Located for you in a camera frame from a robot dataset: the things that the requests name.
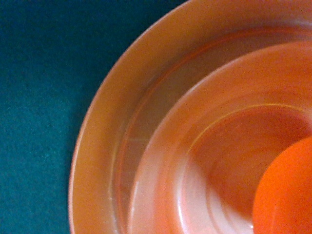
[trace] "orange ball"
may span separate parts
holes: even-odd
[[[253,231],[312,233],[312,137],[283,151],[264,173],[253,204]]]

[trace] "inner bowl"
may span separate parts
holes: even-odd
[[[139,164],[128,233],[252,234],[252,204],[274,158],[312,134],[312,43],[242,56],[164,118]]]

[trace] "bowl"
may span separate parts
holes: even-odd
[[[155,130],[136,171],[128,234],[252,234],[271,162],[312,135],[312,42],[216,69]]]
[[[69,182],[71,233],[126,233],[138,165],[175,103],[236,58],[311,40],[311,22],[308,0],[191,0],[142,34],[105,78],[82,124]]]

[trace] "green fabric background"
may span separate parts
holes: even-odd
[[[183,0],[0,0],[0,234],[69,233],[80,125],[127,47]]]

